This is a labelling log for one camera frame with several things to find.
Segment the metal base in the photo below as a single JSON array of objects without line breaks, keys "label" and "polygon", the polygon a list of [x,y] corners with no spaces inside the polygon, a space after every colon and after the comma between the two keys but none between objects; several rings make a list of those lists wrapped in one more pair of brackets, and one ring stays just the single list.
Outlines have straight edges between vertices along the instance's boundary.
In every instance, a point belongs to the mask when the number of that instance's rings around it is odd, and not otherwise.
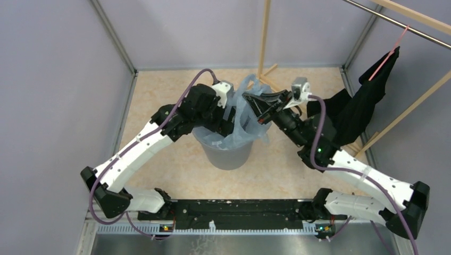
[{"label": "metal base", "polygon": [[[316,224],[304,223],[303,229],[216,229],[214,222],[210,223],[207,229],[175,229],[173,232],[165,232],[158,223],[135,223],[135,226],[149,235],[317,235]],[[120,234],[137,235],[138,233],[129,223],[116,223],[113,225],[102,225],[97,229],[97,235],[100,234]]]},{"label": "metal base", "polygon": [[[369,223],[350,223],[331,242],[322,241],[313,235],[264,234],[264,235],[174,235],[164,241],[129,233],[117,228],[114,233],[97,232],[91,255],[148,255],[148,254],[389,254]],[[395,254],[399,253],[393,235],[384,227],[380,232]]]}]

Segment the black garment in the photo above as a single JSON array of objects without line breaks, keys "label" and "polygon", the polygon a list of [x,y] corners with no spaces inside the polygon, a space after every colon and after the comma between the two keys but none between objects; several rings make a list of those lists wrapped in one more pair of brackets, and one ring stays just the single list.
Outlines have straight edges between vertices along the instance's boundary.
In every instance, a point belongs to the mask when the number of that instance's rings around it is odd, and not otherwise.
[{"label": "black garment", "polygon": [[[396,59],[399,57],[399,46],[395,52],[387,59],[374,78],[368,79],[379,67],[382,61],[387,57],[385,54],[379,61],[370,67],[360,78],[358,82],[362,85],[353,98],[343,89],[333,97],[324,100],[326,105],[326,114],[332,120],[333,126],[337,130],[334,142],[339,145],[353,143],[373,116],[374,107],[385,95],[385,84],[390,75]],[[321,112],[319,102],[312,101],[307,104],[307,116],[313,116]]]}]

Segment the floor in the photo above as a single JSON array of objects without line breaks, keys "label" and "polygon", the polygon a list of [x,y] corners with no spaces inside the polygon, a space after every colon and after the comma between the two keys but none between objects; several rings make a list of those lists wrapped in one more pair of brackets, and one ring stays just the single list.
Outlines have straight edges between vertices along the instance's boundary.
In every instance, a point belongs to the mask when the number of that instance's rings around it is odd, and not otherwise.
[{"label": "floor", "polygon": [[[143,128],[165,104],[174,104],[199,70],[139,72],[121,148]],[[219,80],[235,87],[255,69],[214,70]],[[338,68],[276,69],[268,77],[279,89],[290,89],[296,77],[307,77],[312,93],[328,98],[344,84]],[[198,83],[211,84],[209,74]],[[210,164],[193,135],[180,138],[149,160],[128,185],[161,188],[174,199],[282,199],[312,198],[319,188],[363,194],[348,183],[306,167],[297,156],[298,148],[275,126],[269,143],[254,142],[249,160],[239,169],[223,171]]]}]

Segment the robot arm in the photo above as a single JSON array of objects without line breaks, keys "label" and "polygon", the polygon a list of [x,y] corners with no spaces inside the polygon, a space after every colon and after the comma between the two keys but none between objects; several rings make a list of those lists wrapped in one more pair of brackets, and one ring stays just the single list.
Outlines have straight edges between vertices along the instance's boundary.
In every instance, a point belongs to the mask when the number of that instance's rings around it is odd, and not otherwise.
[{"label": "robot arm", "polygon": [[[292,91],[281,91],[260,96],[244,93],[260,124],[274,122],[286,136],[302,149],[298,152],[302,161],[315,169],[310,161],[313,140],[319,126],[319,115],[302,121],[290,107],[309,100],[310,84],[306,78],[296,78],[291,85]],[[360,173],[356,175],[344,171],[321,171],[324,174],[340,178],[362,190],[368,197],[343,194],[330,189],[320,189],[314,198],[319,205],[316,215],[350,215],[369,219],[387,226],[393,233],[407,237],[399,216],[386,195],[368,178],[374,179],[393,198],[402,212],[414,236],[417,237],[424,214],[428,207],[429,186],[422,182],[410,184],[396,180],[368,166],[336,146],[332,141],[336,135],[330,119],[326,117],[323,130],[315,148],[315,163],[320,167],[347,168]]]},{"label": "robot arm", "polygon": [[169,196],[160,189],[140,190],[124,186],[157,152],[176,142],[182,135],[189,134],[194,127],[204,126],[223,136],[230,134],[233,131],[234,109],[227,120],[223,116],[227,93],[231,89],[232,85],[225,81],[211,87],[203,84],[193,86],[161,132],[150,135],[165,121],[174,105],[162,106],[116,155],[94,169],[86,167],[81,172],[89,190],[102,174],[94,191],[94,199],[107,218],[116,217],[125,210],[157,213],[170,204]]}]

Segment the gray wall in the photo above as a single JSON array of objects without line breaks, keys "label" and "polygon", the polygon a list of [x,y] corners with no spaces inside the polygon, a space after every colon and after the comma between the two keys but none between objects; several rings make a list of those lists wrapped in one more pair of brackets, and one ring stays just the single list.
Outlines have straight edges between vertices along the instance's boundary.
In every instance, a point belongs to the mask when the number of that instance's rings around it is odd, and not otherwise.
[{"label": "gray wall", "polygon": [[[257,65],[263,0],[100,2],[138,69]],[[368,17],[338,0],[272,1],[265,63],[341,65]]]},{"label": "gray wall", "polygon": [[[451,1],[396,1],[451,24]],[[392,11],[384,14],[410,24],[448,43],[451,36],[418,24]],[[358,77],[388,52],[402,29],[378,20],[374,30],[350,69],[354,89]],[[381,131],[427,89],[451,69],[451,51],[407,33],[400,43],[400,57],[386,86],[386,96],[376,107],[367,128],[369,135]],[[448,159],[451,143],[451,81],[402,120],[373,147],[379,170],[408,182],[431,186],[429,210],[417,240],[421,254],[449,254],[448,229],[451,206],[451,171]]]},{"label": "gray wall", "polygon": [[131,74],[88,1],[0,1],[0,254],[74,254]]}]

